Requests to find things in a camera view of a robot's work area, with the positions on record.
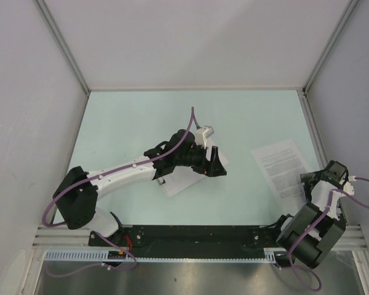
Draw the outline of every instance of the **white wall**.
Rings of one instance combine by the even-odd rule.
[[[0,277],[31,247],[85,102],[33,2],[0,0]]]
[[[353,175],[369,178],[369,0],[360,1],[309,99],[329,158],[346,164]],[[369,203],[369,184],[354,187],[356,196]],[[346,203],[369,247],[369,210]]]
[[[349,0],[47,0],[92,90],[302,87]]]

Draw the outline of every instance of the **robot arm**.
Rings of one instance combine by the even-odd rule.
[[[277,222],[276,230],[279,236],[276,243],[288,251],[322,211],[329,207],[329,212],[323,220],[293,251],[293,255],[311,269],[323,261],[346,230],[344,216],[338,217],[336,214],[338,200],[344,195],[333,190],[340,189],[354,195],[349,178],[347,167],[335,161],[330,161],[323,170],[302,174],[301,182],[304,183],[307,202],[294,217],[281,216]]]
[[[208,177],[227,175],[220,162],[217,146],[212,146],[210,159],[207,159],[206,142],[213,134],[213,129],[208,126],[199,128],[195,135],[189,132],[180,146],[168,156],[147,162],[170,151],[179,143],[184,133],[185,130],[179,130],[170,141],[163,141],[144,152],[143,156],[117,167],[89,172],[81,167],[72,168],[54,193],[54,198],[78,181],[89,178],[92,180],[70,190],[57,201],[57,208],[68,228],[86,227],[104,237],[111,236],[120,228],[120,221],[113,213],[97,208],[97,200],[129,184],[168,175],[176,166],[191,167],[194,172]]]

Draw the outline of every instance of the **metal floor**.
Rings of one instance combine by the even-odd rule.
[[[45,262],[52,273],[67,273],[84,262]],[[315,270],[323,287],[318,294],[364,294],[350,251],[334,251]],[[310,281],[308,273],[300,274]],[[313,287],[317,282],[312,279]],[[68,278],[51,278],[42,272],[36,295],[150,294],[314,294],[301,286],[292,270],[271,264],[141,263],[128,272],[94,267]]]

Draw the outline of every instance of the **light blue table surface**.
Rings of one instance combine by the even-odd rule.
[[[212,139],[229,160],[227,176],[204,178],[170,198],[156,181],[136,183],[98,206],[123,224],[276,221],[284,212],[251,150],[292,139],[311,168],[319,168],[296,91],[92,92],[70,168],[99,170],[139,157],[186,128],[191,106],[201,125],[214,128]]]

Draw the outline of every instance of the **black mounting plate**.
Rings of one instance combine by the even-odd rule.
[[[132,241],[132,253],[143,258],[264,258],[264,248],[277,247],[274,230],[260,226],[125,226],[123,230],[121,234]],[[126,247],[127,241],[117,245]],[[91,232],[89,246],[109,245]]]

